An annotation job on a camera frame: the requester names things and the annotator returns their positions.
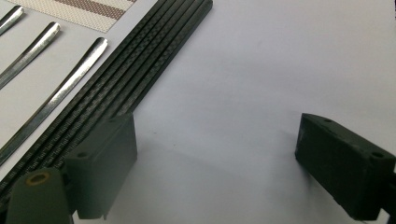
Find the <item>silver utensil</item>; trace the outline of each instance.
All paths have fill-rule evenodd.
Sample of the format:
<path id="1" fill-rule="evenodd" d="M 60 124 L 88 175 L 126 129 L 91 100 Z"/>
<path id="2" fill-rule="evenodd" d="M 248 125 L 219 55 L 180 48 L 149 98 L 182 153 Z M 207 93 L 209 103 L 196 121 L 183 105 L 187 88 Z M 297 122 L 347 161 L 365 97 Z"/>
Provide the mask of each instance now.
<path id="1" fill-rule="evenodd" d="M 61 26 L 57 22 L 51 22 L 44 29 L 35 41 L 0 74 L 0 90 L 53 41 L 60 29 Z"/>
<path id="2" fill-rule="evenodd" d="M 15 6 L 6 16 L 0 20 L 0 35 L 5 33 L 11 26 L 17 23 L 18 18 L 23 14 L 23 7 Z"/>
<path id="3" fill-rule="evenodd" d="M 0 165 L 2 165 L 18 147 L 32 134 L 32 132 L 44 121 L 55 107 L 73 90 L 78 82 L 95 64 L 107 47 L 107 40 L 100 37 L 95 40 L 78 64 L 64 79 L 59 87 L 52 93 L 42 106 L 30 117 L 22 127 L 0 149 Z"/>

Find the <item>beige mat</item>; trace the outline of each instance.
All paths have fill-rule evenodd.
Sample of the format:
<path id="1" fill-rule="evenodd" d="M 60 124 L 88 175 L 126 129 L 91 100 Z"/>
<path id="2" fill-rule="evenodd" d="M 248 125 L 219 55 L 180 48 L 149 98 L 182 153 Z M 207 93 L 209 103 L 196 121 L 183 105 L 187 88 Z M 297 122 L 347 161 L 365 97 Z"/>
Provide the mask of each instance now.
<path id="1" fill-rule="evenodd" d="M 8 0 L 8 2 L 105 33 L 135 0 Z"/>

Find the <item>white table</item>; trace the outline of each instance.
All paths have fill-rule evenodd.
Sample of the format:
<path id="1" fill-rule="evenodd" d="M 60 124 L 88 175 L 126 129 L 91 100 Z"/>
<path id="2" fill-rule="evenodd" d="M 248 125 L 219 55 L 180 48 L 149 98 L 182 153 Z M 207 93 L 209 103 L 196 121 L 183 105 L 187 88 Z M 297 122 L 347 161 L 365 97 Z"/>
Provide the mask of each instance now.
<path id="1" fill-rule="evenodd" d="M 50 21 L 63 33 L 0 91 L 0 143 L 96 37 L 106 37 L 110 48 L 88 77 L 154 2 L 138 0 L 107 34 L 26 9 L 0 37 L 0 71 Z M 0 0 L 0 15 L 12 7 Z M 216 0 L 134 112 L 138 161 L 107 221 L 75 216 L 76 223 L 359 223 L 293 153 L 305 112 L 396 154 L 394 15 L 390 0 Z M 0 168 L 0 177 L 88 77 Z M 381 213 L 369 223 L 386 220 Z"/>

